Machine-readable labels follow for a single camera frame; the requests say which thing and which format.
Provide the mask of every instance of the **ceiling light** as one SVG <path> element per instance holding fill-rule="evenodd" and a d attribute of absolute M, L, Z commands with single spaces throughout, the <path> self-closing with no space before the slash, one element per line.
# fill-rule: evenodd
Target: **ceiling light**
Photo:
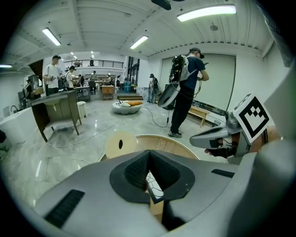
<path fill-rule="evenodd" d="M 148 36 L 143 36 L 142 38 L 140 38 L 137 42 L 135 42 L 131 47 L 130 49 L 134 49 L 136 48 L 137 46 L 139 46 L 140 44 L 142 44 L 145 40 L 148 39 Z"/>
<path fill-rule="evenodd" d="M 194 10 L 192 12 L 186 12 L 178 16 L 180 21 L 186 21 L 197 17 L 204 17 L 218 14 L 236 14 L 236 8 L 234 5 L 218 5 L 210 6 Z"/>
<path fill-rule="evenodd" d="M 48 37 L 48 38 L 50 38 L 50 40 L 52 41 L 52 42 L 54 42 L 54 44 L 56 45 L 56 46 L 60 46 L 61 45 L 61 42 L 54 36 L 54 34 L 50 31 L 50 29 L 49 28 L 45 28 L 43 31 L 42 31 L 44 34 L 46 34 L 46 36 Z"/>
<path fill-rule="evenodd" d="M 9 64 L 0 64 L 0 68 L 2 68 L 2 69 L 10 69 L 10 68 L 12 68 L 12 65 L 9 65 Z"/>

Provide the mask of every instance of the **balcony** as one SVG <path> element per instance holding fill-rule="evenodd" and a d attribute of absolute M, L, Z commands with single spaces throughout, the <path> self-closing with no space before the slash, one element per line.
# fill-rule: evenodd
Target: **balcony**
<path fill-rule="evenodd" d="M 108 60 L 93 60 L 93 65 L 90 65 L 90 60 L 75 60 L 64 62 L 66 69 L 69 69 L 71 66 L 76 68 L 87 68 L 87 67 L 96 67 L 96 68 L 112 68 L 112 69 L 123 69 L 123 62 L 108 61 Z"/>

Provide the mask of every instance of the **marble floor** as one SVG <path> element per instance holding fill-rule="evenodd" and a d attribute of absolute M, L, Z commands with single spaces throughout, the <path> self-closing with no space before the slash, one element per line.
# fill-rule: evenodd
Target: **marble floor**
<path fill-rule="evenodd" d="M 82 125 L 78 125 L 79 136 L 71 126 L 56 127 L 54 132 L 51 129 L 46 131 L 46 136 L 50 137 L 48 143 L 52 146 L 78 143 L 76 145 L 58 148 L 59 150 L 52 148 L 44 142 L 39 130 L 36 129 L 26 142 L 11 147 L 0 166 L 6 184 L 13 195 L 20 197 L 30 206 L 34 206 L 38 198 L 48 189 L 76 170 L 88 165 L 87 162 L 97 162 L 107 138 L 118 130 L 128 131 L 134 135 L 168 136 L 172 111 L 170 111 L 168 127 L 160 128 L 153 123 L 151 114 L 145 110 L 144 106 L 135 114 L 121 115 L 111 112 L 113 102 L 114 100 L 93 100 L 87 103 L 87 117 L 82 120 Z M 155 104 L 147 107 L 152 112 L 156 123 L 161 126 L 166 125 L 167 110 Z M 175 140 L 189 148 L 200 160 L 228 163 L 227 159 L 205 154 L 204 149 L 193 147 L 189 143 L 192 135 L 209 128 L 207 124 L 201 128 L 199 125 L 200 120 L 187 116 L 180 127 L 183 137 Z M 105 131 L 84 141 L 103 130 Z"/>

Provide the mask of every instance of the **black backpack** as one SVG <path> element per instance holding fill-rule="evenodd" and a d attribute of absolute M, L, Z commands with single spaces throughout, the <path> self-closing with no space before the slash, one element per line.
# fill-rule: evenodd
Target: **black backpack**
<path fill-rule="evenodd" d="M 153 87 L 158 87 L 158 80 L 153 78 Z"/>

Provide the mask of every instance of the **white trash can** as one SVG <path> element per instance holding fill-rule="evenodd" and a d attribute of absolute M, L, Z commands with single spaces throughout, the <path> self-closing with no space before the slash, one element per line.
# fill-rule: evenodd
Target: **white trash can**
<path fill-rule="evenodd" d="M 86 102 L 85 101 L 79 101 L 77 102 L 78 112 L 80 119 L 83 119 L 86 117 Z"/>

